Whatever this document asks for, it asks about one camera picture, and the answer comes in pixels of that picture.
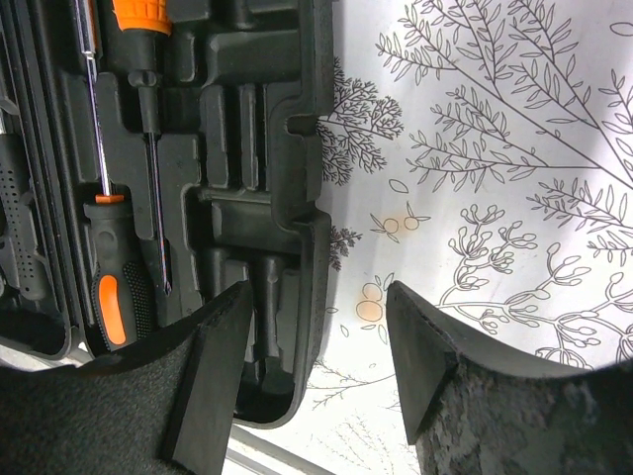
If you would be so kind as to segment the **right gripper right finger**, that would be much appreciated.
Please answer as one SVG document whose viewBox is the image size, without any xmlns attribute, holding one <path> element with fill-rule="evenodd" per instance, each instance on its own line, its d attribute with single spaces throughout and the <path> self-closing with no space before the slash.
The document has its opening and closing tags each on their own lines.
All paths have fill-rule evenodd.
<svg viewBox="0 0 633 475">
<path fill-rule="evenodd" d="M 520 351 L 401 282 L 386 317 L 407 441 L 424 474 L 628 474 L 632 365 Z"/>
</svg>

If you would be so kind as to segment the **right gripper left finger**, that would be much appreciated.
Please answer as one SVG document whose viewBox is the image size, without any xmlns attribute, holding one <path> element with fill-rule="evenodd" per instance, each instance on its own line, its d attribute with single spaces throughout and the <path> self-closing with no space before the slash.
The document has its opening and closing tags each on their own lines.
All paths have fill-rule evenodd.
<svg viewBox="0 0 633 475">
<path fill-rule="evenodd" d="M 82 366 L 3 368 L 2 472 L 221 473 L 252 310 L 238 282 Z"/>
</svg>

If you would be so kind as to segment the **large black orange screwdriver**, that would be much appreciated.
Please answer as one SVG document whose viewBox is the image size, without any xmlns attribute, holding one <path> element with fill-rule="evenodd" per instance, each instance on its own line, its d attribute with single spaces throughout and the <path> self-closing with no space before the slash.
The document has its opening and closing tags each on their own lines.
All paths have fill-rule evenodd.
<svg viewBox="0 0 633 475">
<path fill-rule="evenodd" d="M 136 235 L 133 207 L 114 191 L 110 180 L 97 105 L 97 42 L 92 3 L 74 3 L 80 52 L 86 64 L 90 117 L 94 132 L 102 192 L 84 205 L 95 246 L 92 280 L 95 318 L 105 345 L 119 350 L 153 330 L 153 284 L 145 268 Z"/>
</svg>

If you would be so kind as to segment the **small black handled hammer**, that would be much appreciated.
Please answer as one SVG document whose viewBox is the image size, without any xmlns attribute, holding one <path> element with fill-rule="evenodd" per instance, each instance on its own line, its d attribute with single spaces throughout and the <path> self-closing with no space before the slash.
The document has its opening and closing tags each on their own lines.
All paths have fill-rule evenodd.
<svg viewBox="0 0 633 475">
<path fill-rule="evenodd" d="M 49 293 L 43 265 L 28 247 L 29 210 L 21 201 L 30 191 L 29 168 L 22 140 L 13 134 L 1 135 L 1 201 L 5 213 L 21 295 L 29 301 L 43 300 Z"/>
</svg>

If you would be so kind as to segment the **black plastic tool case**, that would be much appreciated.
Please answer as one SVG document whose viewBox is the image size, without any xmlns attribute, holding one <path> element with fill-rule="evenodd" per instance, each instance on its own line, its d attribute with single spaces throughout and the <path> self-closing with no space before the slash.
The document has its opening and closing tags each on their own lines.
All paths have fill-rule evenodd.
<svg viewBox="0 0 633 475">
<path fill-rule="evenodd" d="M 107 347 L 93 311 L 96 257 L 84 205 L 101 191 L 76 1 L 1 5 L 1 135 L 29 168 L 28 247 L 40 301 L 19 290 L 1 201 L 1 342 L 40 359 Z M 233 283 L 253 288 L 235 419 L 276 428 L 300 406 L 322 340 L 329 215 L 317 208 L 333 109 L 328 1 L 165 1 L 158 164 L 172 290 L 162 290 L 145 134 L 111 1 L 92 3 L 97 105 L 110 180 L 132 204 L 153 283 L 153 325 Z"/>
</svg>

